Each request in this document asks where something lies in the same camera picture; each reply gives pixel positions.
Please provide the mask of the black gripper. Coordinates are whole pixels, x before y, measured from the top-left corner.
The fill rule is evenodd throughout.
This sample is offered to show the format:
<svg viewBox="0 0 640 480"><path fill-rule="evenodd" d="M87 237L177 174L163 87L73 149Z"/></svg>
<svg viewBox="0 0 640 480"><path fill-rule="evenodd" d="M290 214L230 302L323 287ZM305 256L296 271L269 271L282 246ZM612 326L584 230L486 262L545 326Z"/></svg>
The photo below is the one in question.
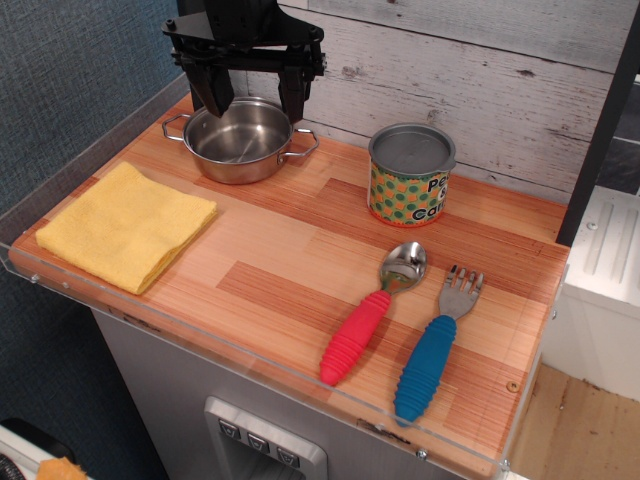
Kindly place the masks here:
<svg viewBox="0 0 640 480"><path fill-rule="evenodd" d="M303 119L311 83L326 67L324 31L285 13L276 1L206 1L199 13L169 19L162 31L204 108L221 118L234 90L228 70L278 73L291 124Z"/></svg>

